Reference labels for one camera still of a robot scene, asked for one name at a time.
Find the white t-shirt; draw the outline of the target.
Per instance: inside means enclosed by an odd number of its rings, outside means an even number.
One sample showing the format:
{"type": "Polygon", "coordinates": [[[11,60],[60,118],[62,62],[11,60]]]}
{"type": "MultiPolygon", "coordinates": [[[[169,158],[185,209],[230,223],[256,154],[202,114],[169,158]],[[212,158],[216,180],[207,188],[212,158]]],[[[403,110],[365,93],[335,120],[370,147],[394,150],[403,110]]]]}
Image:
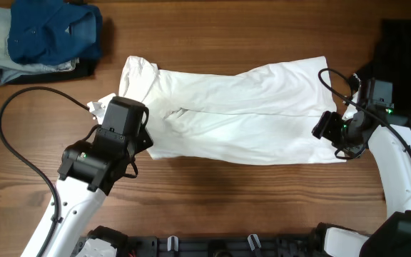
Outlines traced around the white t-shirt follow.
{"type": "Polygon", "coordinates": [[[315,138],[335,111],[323,56],[266,64],[234,76],[160,69],[129,56],[118,93],[149,110],[151,158],[210,158],[246,165],[335,163],[332,144],[315,138]]]}

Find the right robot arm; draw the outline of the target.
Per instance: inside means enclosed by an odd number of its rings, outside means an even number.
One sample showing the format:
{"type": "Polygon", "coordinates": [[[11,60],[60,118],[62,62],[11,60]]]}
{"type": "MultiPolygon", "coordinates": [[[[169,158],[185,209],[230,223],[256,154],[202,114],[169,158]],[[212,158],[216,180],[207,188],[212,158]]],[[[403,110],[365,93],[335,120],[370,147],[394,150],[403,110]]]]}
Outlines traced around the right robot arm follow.
{"type": "Polygon", "coordinates": [[[370,236],[331,226],[323,236],[329,256],[411,256],[411,128],[394,114],[392,84],[369,80],[349,103],[356,112],[344,116],[326,111],[314,127],[348,159],[365,149],[375,158],[387,205],[387,220],[370,236]]]}

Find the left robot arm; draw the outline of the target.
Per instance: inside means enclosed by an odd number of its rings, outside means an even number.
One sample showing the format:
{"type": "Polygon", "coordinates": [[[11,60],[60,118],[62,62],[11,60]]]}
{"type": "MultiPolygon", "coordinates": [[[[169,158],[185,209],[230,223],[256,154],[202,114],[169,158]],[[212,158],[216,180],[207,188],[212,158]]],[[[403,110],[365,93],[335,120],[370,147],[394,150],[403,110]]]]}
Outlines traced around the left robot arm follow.
{"type": "Polygon", "coordinates": [[[146,130],[149,110],[141,102],[110,94],[87,106],[98,122],[94,140],[77,141],[63,152],[59,199],[51,200],[23,256],[70,256],[135,155],[153,145],[146,130]]]}

